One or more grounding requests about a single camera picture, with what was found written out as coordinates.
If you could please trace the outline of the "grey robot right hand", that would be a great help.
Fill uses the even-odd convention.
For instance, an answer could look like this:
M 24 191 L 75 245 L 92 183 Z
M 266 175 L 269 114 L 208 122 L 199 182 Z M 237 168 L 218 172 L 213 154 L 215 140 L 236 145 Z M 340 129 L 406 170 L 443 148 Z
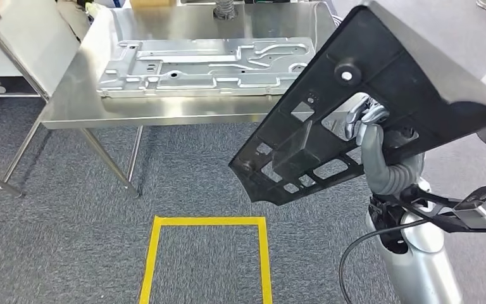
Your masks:
M 399 192 L 397 177 L 386 165 L 383 156 L 384 132 L 380 122 L 389 116 L 388 110 L 367 94 L 347 112 L 344 124 L 346 139 L 354 139 L 361 147 L 361 160 L 369 188 L 375 194 L 391 195 Z

